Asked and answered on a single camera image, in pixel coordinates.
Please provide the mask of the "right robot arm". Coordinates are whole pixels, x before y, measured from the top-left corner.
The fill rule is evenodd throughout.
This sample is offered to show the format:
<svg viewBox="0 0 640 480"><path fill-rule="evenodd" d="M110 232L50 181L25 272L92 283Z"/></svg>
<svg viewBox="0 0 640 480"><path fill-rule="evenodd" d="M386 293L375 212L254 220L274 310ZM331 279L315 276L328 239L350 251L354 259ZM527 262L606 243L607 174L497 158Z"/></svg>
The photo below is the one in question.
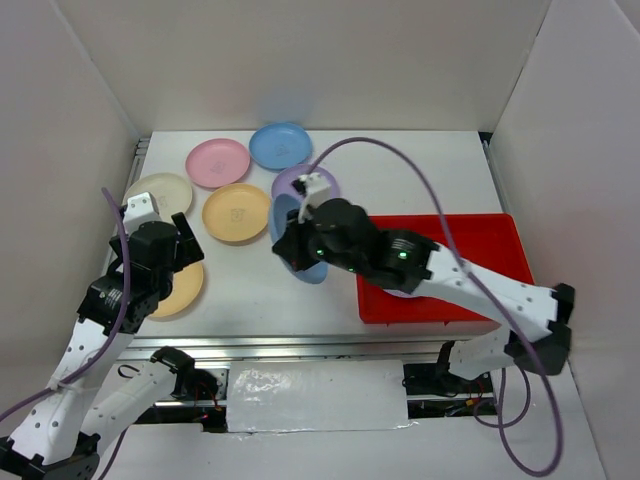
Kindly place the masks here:
<svg viewBox="0 0 640 480"><path fill-rule="evenodd" d="M511 279L462 258L451 243L370 217L341 198L306 219L301 211L289 200L269 217L272 251L300 280L316 284L311 272L334 266L385 291L433 298L498 323L484 336L441 347L435 378L442 389L458 391L483 373L510 366L541 377L561 373L571 348L572 286Z"/></svg>

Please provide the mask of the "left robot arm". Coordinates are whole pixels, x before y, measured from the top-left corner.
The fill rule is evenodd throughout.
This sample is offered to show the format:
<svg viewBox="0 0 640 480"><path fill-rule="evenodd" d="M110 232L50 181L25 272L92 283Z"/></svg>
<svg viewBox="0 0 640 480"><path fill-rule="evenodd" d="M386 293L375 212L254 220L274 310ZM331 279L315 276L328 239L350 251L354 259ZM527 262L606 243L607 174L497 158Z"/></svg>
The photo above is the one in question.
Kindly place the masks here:
<svg viewBox="0 0 640 480"><path fill-rule="evenodd" d="M97 393L143 321L166 299L173 277L203 259L184 214L138 222L123 213L110 241L116 260L87 290L71 339L43 393L27 400L23 422L1 440L1 469L21 479L91 479L110 445L168 396L214 393L215 377L182 350L156 350L124 386Z"/></svg>

